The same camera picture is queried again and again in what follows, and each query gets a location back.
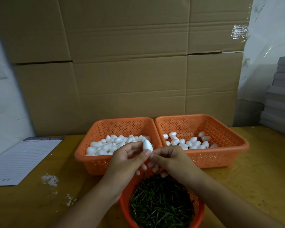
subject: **forearm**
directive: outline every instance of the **forearm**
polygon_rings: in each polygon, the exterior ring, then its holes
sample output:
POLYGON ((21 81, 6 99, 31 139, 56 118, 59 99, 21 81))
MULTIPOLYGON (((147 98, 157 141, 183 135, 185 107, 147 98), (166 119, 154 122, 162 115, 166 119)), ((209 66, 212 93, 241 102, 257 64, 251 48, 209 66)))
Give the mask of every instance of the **forearm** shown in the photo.
POLYGON ((74 204, 53 228, 96 228, 113 201, 109 187, 100 182, 74 204))
POLYGON ((204 173, 194 191, 227 228, 285 227, 204 173))

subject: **lined paper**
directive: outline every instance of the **lined paper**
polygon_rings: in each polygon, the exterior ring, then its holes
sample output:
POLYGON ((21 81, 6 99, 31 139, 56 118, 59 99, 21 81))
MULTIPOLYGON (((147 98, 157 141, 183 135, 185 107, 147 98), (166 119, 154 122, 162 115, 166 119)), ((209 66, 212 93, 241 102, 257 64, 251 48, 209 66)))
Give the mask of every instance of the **lined paper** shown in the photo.
POLYGON ((30 137, 0 155, 0 186, 18 185, 64 137, 30 137))

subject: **yellow tabletop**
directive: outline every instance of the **yellow tabletop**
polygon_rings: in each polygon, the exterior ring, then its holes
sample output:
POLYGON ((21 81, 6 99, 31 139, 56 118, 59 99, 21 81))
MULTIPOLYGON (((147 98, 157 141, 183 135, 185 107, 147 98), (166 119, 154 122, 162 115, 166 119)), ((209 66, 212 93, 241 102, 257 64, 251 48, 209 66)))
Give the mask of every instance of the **yellow tabletop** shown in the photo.
MULTIPOLYGON (((285 135, 264 126, 232 130, 250 149, 230 167, 204 171, 285 224, 285 135)), ((74 158, 83 137, 66 136, 19 185, 0 187, 0 227, 48 227, 97 184, 101 177, 89 175, 74 158)), ((99 227, 129 228, 118 203, 99 227)), ((224 226, 206 207, 200 227, 224 226)))

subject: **person's right forearm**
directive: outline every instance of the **person's right forearm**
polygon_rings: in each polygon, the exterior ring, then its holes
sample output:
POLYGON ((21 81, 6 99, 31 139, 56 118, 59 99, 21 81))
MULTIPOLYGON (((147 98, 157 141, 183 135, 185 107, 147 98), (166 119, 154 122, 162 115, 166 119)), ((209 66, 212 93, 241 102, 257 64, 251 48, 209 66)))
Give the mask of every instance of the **person's right forearm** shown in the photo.
POLYGON ((227 228, 285 228, 282 223, 245 202, 205 173, 190 188, 227 228))

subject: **pile of white foam eggs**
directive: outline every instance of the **pile of white foam eggs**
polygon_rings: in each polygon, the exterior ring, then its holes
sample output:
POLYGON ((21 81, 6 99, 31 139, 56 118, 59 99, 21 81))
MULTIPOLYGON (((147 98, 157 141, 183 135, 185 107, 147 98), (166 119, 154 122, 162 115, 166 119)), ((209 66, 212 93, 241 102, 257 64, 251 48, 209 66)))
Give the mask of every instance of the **pile of white foam eggs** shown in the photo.
POLYGON ((112 155, 115 150, 130 142, 144 142, 143 150, 149 149, 152 152, 153 146, 150 141, 151 138, 145 135, 134 136, 130 134, 129 137, 124 137, 123 135, 117 137, 114 134, 111 136, 107 135, 105 139, 101 139, 98 142, 91 142, 85 156, 112 155))
POLYGON ((167 140, 169 137, 171 138, 171 142, 166 141, 168 146, 176 146, 179 145, 182 149, 206 149, 206 148, 218 148, 218 145, 214 143, 209 147, 210 136, 205 136, 205 132, 202 131, 198 134, 197 137, 192 137, 189 141, 185 141, 185 139, 178 139, 176 137, 176 132, 171 132, 168 134, 164 134, 163 137, 167 140))

